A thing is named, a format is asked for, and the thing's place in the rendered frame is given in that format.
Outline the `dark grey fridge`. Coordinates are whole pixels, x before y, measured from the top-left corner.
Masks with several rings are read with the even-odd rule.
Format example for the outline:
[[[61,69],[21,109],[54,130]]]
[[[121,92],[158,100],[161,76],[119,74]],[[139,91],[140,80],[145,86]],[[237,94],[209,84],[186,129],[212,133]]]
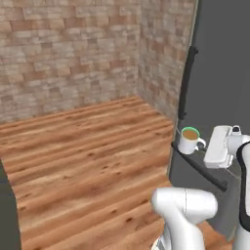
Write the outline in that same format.
[[[237,125],[250,136],[250,0],[198,0],[191,55],[181,88],[174,142],[185,127],[196,128],[208,142],[218,125]],[[178,188],[212,192],[219,203],[208,224],[227,240],[234,237],[239,216],[240,174],[237,161],[227,169],[208,169],[205,152],[188,155],[220,181],[221,191],[172,149],[169,179]]]

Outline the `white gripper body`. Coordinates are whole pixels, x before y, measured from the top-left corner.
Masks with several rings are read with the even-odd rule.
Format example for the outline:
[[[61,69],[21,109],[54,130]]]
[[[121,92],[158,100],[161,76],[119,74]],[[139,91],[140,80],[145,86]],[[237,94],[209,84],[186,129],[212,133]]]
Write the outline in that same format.
[[[231,126],[216,126],[204,156],[204,164],[209,169],[228,168],[233,160],[229,153],[228,138]]]

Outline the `white mug of coffee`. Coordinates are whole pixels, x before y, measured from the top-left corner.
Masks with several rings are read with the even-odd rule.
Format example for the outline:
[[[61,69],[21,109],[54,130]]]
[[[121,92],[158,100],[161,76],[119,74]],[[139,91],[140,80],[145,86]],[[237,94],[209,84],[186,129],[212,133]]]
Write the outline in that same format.
[[[178,150],[186,155],[198,150],[198,144],[206,146],[206,142],[200,138],[199,131],[193,127],[185,127],[181,131]]]

